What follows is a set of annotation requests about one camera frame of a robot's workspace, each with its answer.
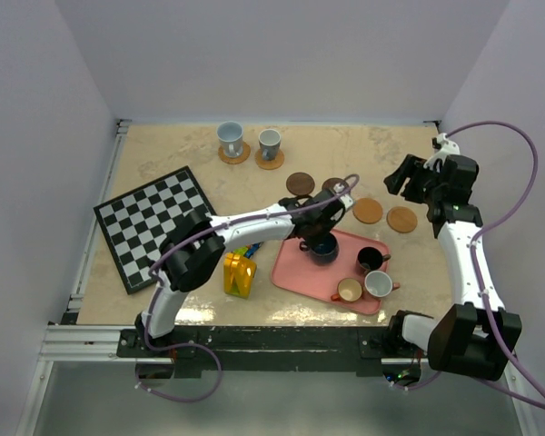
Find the dark blue cup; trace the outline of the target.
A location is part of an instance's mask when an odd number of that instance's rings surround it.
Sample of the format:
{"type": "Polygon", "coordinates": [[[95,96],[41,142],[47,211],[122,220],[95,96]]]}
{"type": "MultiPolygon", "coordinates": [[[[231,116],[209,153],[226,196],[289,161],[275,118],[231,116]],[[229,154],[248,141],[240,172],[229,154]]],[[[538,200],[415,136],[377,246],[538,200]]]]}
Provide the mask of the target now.
{"type": "Polygon", "coordinates": [[[339,255],[337,238],[332,234],[326,234],[316,245],[310,246],[305,241],[299,243],[299,250],[316,265],[324,266],[334,262],[339,255]]]}

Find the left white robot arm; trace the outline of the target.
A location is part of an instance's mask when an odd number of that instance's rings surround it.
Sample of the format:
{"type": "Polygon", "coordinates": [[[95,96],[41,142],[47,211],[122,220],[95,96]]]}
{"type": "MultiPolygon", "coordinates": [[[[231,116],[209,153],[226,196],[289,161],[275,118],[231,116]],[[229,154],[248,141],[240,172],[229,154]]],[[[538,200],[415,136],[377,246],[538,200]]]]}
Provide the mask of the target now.
{"type": "Polygon", "coordinates": [[[319,245],[351,210],[348,188],[325,189],[312,198],[285,197],[259,211],[236,215],[189,213],[160,245],[160,258],[149,265],[155,291],[148,308],[135,321],[138,345],[150,356],[173,348],[174,321],[188,292],[212,277],[226,253],[245,245],[298,239],[319,245]]]}

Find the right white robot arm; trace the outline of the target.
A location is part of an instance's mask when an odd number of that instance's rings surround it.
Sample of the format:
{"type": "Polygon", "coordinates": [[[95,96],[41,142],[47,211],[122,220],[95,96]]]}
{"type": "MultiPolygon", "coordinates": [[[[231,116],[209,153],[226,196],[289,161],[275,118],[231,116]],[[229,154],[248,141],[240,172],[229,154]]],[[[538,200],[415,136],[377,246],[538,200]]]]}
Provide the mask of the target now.
{"type": "Polygon", "coordinates": [[[408,356],[426,352],[431,368],[497,381],[522,331],[520,316],[505,310],[486,264],[480,210],[470,203],[478,164],[450,154],[427,163],[407,155],[384,183],[391,194],[426,204],[433,235],[446,256],[452,305],[439,320],[417,312],[397,311],[383,339],[389,351],[408,356]]]}

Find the woven rattan coaster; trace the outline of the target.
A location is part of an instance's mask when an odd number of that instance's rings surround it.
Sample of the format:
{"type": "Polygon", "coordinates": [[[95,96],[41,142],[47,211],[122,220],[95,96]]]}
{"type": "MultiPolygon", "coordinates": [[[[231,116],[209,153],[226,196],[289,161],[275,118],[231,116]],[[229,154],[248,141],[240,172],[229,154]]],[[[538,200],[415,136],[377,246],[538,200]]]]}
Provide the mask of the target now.
{"type": "Polygon", "coordinates": [[[226,156],[222,148],[218,149],[218,156],[220,160],[226,164],[241,164],[249,158],[251,151],[251,146],[248,143],[243,142],[243,151],[238,157],[226,156]]]}
{"type": "Polygon", "coordinates": [[[263,151],[258,150],[255,155],[255,162],[263,170],[275,170],[283,165],[284,153],[282,150],[279,150],[272,160],[265,160],[263,158],[263,151]]]}
{"type": "Polygon", "coordinates": [[[369,197],[363,197],[356,201],[352,208],[353,216],[361,223],[377,223],[383,215],[382,205],[369,197]]]}
{"type": "Polygon", "coordinates": [[[416,214],[403,206],[392,207],[387,213],[386,222],[397,233],[411,233],[418,225],[416,214]]]}

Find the dark wooden coaster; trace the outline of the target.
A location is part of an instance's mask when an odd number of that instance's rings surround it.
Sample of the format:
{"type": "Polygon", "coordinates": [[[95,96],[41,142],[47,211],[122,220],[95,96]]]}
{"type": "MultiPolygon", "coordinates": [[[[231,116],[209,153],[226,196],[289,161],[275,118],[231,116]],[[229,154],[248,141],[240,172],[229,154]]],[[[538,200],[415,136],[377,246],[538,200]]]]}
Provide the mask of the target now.
{"type": "Polygon", "coordinates": [[[342,178],[332,177],[323,182],[322,189],[329,190],[333,193],[340,193],[348,186],[349,185],[342,178]]]}
{"type": "Polygon", "coordinates": [[[285,182],[287,190],[295,196],[309,195],[314,187],[314,179],[305,172],[292,173],[285,182]]]}

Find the small white cup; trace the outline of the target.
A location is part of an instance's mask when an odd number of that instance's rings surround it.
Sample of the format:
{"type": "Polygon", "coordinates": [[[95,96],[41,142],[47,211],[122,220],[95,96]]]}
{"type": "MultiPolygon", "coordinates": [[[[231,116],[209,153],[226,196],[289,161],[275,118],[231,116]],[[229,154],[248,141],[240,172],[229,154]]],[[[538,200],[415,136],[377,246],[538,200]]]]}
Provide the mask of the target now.
{"type": "Polygon", "coordinates": [[[280,150],[281,135],[275,129],[265,129],[259,134],[259,145],[264,161],[274,160],[280,150]]]}

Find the large light blue cup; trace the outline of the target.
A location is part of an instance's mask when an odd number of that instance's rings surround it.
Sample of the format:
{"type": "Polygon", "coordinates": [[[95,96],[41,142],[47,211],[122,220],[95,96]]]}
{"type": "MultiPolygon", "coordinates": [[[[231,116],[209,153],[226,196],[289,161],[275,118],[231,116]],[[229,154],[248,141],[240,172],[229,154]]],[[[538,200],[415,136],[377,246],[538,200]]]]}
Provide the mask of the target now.
{"type": "Polygon", "coordinates": [[[237,158],[243,153],[243,127],[239,123],[224,122],[217,127],[216,134],[226,157],[237,158]]]}

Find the pink tray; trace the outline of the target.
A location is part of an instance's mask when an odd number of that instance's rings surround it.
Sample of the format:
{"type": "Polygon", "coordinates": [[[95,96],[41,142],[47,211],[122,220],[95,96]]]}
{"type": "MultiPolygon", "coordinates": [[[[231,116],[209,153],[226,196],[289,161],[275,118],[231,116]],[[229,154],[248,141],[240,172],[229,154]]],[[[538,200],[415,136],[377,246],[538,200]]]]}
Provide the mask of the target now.
{"type": "Polygon", "coordinates": [[[336,260],[327,265],[317,265],[307,253],[299,249],[296,239],[282,242],[277,259],[272,268],[272,283],[284,290],[322,301],[364,315],[373,315],[381,308],[382,302],[364,293],[355,302],[333,300],[338,291],[338,284],[344,279],[354,279],[362,283],[365,273],[357,267],[358,251],[372,247],[386,255],[390,248],[377,240],[362,237],[340,230],[332,231],[339,245],[336,260]]]}

